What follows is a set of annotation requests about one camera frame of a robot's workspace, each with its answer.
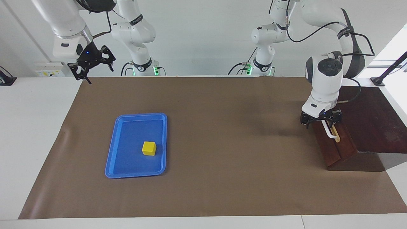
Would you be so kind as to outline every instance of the table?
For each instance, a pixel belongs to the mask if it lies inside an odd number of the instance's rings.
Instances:
[[[369,79],[359,79],[372,86]],[[407,214],[201,218],[17,220],[81,82],[74,78],[19,78],[1,87],[0,228],[405,228]],[[352,82],[344,80],[344,85]],[[382,88],[404,123],[407,114]],[[407,163],[387,171],[407,202]]]

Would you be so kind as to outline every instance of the power socket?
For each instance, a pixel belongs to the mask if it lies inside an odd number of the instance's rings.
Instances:
[[[35,73],[38,77],[73,77],[64,62],[35,63]]]

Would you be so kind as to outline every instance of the yellow cube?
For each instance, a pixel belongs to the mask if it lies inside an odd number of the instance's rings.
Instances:
[[[157,145],[155,144],[155,142],[145,141],[142,151],[145,156],[155,156],[156,149]]]

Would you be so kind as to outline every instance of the plastic tray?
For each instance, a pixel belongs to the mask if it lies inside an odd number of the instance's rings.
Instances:
[[[141,151],[145,141],[157,145],[155,156]],[[105,175],[108,178],[156,176],[165,170],[167,146],[167,116],[127,114],[116,119]]]

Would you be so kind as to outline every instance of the brown paper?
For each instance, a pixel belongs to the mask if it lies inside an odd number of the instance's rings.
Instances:
[[[313,131],[299,123],[311,91],[304,78],[91,81],[20,219],[407,212],[386,172],[326,171]],[[153,112],[168,116],[166,171],[107,178],[115,119]]]

